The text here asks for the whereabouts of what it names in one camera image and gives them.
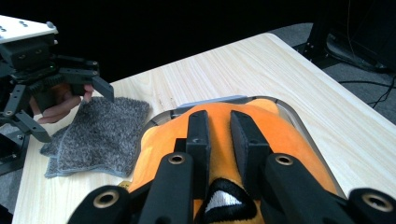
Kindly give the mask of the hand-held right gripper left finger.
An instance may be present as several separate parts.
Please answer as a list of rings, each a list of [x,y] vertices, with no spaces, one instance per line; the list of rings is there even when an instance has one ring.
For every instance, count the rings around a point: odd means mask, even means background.
[[[189,116],[186,152],[193,158],[193,198],[203,200],[208,191],[210,137],[205,110]]]

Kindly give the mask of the orange plush toy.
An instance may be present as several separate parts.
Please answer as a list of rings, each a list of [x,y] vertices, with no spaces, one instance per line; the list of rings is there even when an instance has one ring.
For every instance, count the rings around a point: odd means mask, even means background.
[[[193,203],[193,215],[206,215],[199,224],[264,224],[259,211],[260,202],[247,197],[241,203],[236,196],[246,194],[242,182],[242,172],[237,168],[239,156],[234,152],[231,133],[231,113],[238,111],[253,119],[259,133],[269,143],[275,153],[286,153],[299,159],[320,185],[331,193],[336,185],[326,166],[321,162],[314,149],[303,136],[287,121],[281,118],[277,105],[267,99],[256,99],[243,105],[210,103],[197,105],[181,116],[165,124],[151,127],[141,139],[141,152],[134,168],[130,192],[139,189],[153,180],[162,157],[175,151],[177,139],[188,136],[198,126],[189,123],[191,115],[198,111],[207,113],[205,124],[211,146],[209,174],[206,181],[211,184],[218,180],[222,185],[209,200],[210,207],[205,209],[203,199]]]

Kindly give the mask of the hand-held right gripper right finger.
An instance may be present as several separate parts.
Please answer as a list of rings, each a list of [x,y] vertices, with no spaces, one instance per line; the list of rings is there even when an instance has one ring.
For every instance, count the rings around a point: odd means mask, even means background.
[[[253,118],[243,112],[231,112],[231,134],[236,164],[247,194],[254,200],[261,197],[260,165],[270,153],[270,147]]]

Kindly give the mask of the grey cloth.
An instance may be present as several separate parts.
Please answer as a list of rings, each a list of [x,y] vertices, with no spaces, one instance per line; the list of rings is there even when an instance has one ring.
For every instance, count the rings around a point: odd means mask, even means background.
[[[46,178],[80,172],[128,176],[139,154],[137,144],[149,103],[125,97],[109,102],[93,97],[73,121],[56,132],[40,153],[49,158]]]

